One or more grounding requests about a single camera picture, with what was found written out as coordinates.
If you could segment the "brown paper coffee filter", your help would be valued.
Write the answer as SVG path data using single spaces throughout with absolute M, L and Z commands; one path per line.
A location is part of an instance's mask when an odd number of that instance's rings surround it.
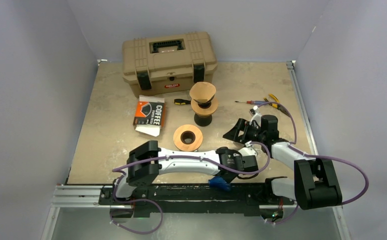
M 213 84 L 201 81 L 192 86 L 189 96 L 197 103 L 207 103 L 212 100 L 216 92 L 216 87 Z

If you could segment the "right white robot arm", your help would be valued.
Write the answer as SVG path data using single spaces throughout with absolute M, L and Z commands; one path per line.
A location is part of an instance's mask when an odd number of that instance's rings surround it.
M 273 204 L 281 197 L 286 197 L 295 200 L 302 210 L 310 210 L 338 206 L 343 202 L 333 162 L 309 157 L 295 150 L 279 136 L 276 116 L 261 116 L 260 125 L 240 118 L 223 138 L 240 144 L 262 143 L 272 159 L 293 170 L 293 179 L 281 177 L 269 180 L 270 185 L 262 190 L 262 197 L 267 203 Z

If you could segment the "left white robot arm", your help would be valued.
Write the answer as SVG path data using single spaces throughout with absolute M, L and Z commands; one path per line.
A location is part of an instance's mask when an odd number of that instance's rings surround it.
M 159 147 L 158 141 L 150 140 L 129 152 L 126 165 L 113 170 L 121 177 L 111 198 L 119 205 L 126 204 L 136 188 L 149 186 L 157 176 L 169 173 L 218 176 L 230 183 L 239 174 L 254 175 L 258 170 L 257 152 L 251 147 L 187 152 Z

